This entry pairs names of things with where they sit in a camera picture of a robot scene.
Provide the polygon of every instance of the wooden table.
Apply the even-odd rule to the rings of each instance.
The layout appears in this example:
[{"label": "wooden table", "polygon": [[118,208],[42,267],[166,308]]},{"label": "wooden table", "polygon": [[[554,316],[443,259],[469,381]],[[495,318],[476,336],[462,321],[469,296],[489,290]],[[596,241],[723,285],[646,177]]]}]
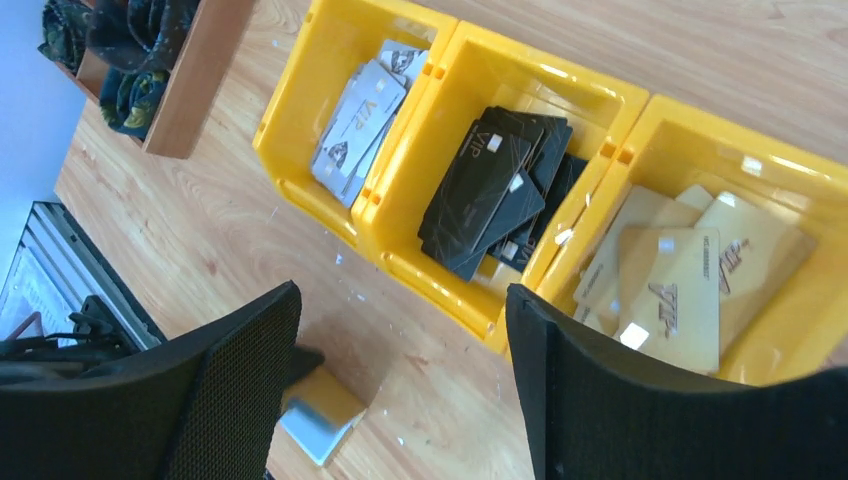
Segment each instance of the wooden table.
[{"label": "wooden table", "polygon": [[[838,0],[422,3],[845,160]],[[187,161],[141,153],[89,102],[57,193],[168,336],[285,280],[300,285],[300,341],[371,406],[324,470],[278,431],[278,479],[531,478],[505,361],[286,204],[259,165],[251,140],[307,7],[258,1]]]}]

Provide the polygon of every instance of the black vip card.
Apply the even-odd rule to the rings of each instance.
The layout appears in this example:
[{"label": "black vip card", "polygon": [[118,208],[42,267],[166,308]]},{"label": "black vip card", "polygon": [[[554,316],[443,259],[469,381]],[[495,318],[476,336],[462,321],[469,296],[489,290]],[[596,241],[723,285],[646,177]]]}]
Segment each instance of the black vip card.
[{"label": "black vip card", "polygon": [[526,140],[475,121],[424,215],[422,250],[444,265],[476,249],[530,149]]},{"label": "black vip card", "polygon": [[444,263],[449,270],[466,282],[474,278],[474,273],[480,268],[489,247],[506,238],[517,226],[545,208],[545,199],[533,184],[530,175],[523,169],[518,172],[518,175],[520,180],[510,185],[510,191],[507,192],[495,211],[492,221],[483,232],[476,251],[462,252]]},{"label": "black vip card", "polygon": [[[532,116],[539,117],[540,122],[547,122],[550,126],[548,136],[540,145],[539,159],[530,170],[530,178],[542,192],[542,196],[547,198],[560,165],[566,157],[565,149],[568,147],[568,142],[571,141],[574,129],[568,126],[568,120],[565,118],[546,117],[544,115]],[[508,240],[519,245],[526,244],[530,241],[530,233],[533,231],[536,221],[536,219],[532,219],[516,229],[510,234]]]},{"label": "black vip card", "polygon": [[547,137],[545,126],[535,117],[541,117],[541,115],[527,115],[520,112],[513,112],[503,107],[487,107],[483,111],[480,121],[530,142],[532,148],[526,165],[529,170],[533,168],[533,164],[539,156],[539,147]]},{"label": "black vip card", "polygon": [[545,208],[539,214],[536,224],[530,232],[530,239],[523,244],[507,240],[496,245],[492,251],[495,258],[519,272],[524,272],[527,262],[530,261],[530,257],[536,251],[536,246],[539,244],[542,235],[545,234],[554,214],[565,201],[568,192],[574,188],[574,184],[577,183],[577,179],[580,178],[588,164],[586,160],[572,155],[566,155],[566,160],[563,163],[564,165],[557,172],[551,190],[548,192],[548,197],[545,199]]}]

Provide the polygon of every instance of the card stack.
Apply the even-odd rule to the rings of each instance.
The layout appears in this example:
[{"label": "card stack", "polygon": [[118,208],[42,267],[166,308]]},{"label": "card stack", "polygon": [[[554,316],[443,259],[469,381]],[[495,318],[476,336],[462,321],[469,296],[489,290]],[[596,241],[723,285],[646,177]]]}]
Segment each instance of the card stack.
[{"label": "card stack", "polygon": [[574,318],[654,358],[715,373],[815,249],[781,213],[698,185],[676,199],[632,187],[582,274]]},{"label": "card stack", "polygon": [[418,231],[422,250],[465,281],[486,253],[523,272],[586,166],[560,117],[489,107],[474,121]]},{"label": "card stack", "polygon": [[362,190],[427,54],[386,40],[377,58],[360,65],[348,80],[312,157],[312,175],[346,208]]}]

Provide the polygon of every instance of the yellow plastic bin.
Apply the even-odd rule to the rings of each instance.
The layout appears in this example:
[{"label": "yellow plastic bin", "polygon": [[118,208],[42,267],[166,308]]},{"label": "yellow plastic bin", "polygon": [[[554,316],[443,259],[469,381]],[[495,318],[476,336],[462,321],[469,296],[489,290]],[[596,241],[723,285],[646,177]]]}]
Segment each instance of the yellow plastic bin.
[{"label": "yellow plastic bin", "polygon": [[315,0],[282,78],[253,140],[280,194],[362,253],[354,220],[371,193],[420,101],[421,75],[398,112],[352,210],[342,206],[310,172],[318,140],[357,66],[375,58],[386,39],[430,50],[424,73],[433,73],[458,24],[455,18],[400,0]]},{"label": "yellow plastic bin", "polygon": [[[648,100],[640,88],[462,22],[361,210],[360,237],[369,258],[501,353],[498,316],[509,282],[534,286],[567,230],[585,208],[620,143]],[[551,222],[523,278],[491,257],[486,281],[465,283],[421,251],[418,229],[439,182],[474,119],[488,106],[566,116],[574,135],[568,151],[591,160]]]},{"label": "yellow plastic bin", "polygon": [[848,333],[848,168],[666,97],[651,100],[536,292],[573,315],[579,272],[629,186],[674,197],[693,184],[786,212],[818,242],[737,337],[718,376],[764,385],[819,369]]}]

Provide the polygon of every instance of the dark patterned fabric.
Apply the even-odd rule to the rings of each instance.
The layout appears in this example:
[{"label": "dark patterned fabric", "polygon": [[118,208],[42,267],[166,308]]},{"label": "dark patterned fabric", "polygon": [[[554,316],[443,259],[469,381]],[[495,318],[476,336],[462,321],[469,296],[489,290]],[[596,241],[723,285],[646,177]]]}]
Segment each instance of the dark patterned fabric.
[{"label": "dark patterned fabric", "polygon": [[91,9],[78,0],[48,0],[41,15],[44,43],[38,51],[74,75],[85,54],[85,34]]},{"label": "dark patterned fabric", "polygon": [[100,112],[109,128],[144,140],[168,77],[165,71],[135,74],[109,69],[100,90]]},{"label": "dark patterned fabric", "polygon": [[124,73],[172,70],[199,0],[99,0],[88,47]]}]

